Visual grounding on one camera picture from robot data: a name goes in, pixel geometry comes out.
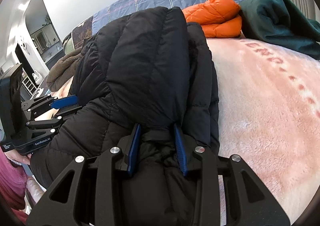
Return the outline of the pink sleeve forearm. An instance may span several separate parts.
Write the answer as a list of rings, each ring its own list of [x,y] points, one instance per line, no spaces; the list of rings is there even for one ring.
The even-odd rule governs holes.
[[[28,176],[21,165],[10,161],[1,150],[1,194],[18,219],[25,224],[25,189]]]

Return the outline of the person left hand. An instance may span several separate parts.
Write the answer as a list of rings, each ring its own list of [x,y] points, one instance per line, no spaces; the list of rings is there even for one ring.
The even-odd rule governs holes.
[[[4,154],[9,160],[11,160],[12,163],[15,163],[17,165],[30,165],[31,154],[23,156],[19,154],[16,150],[7,151]]]

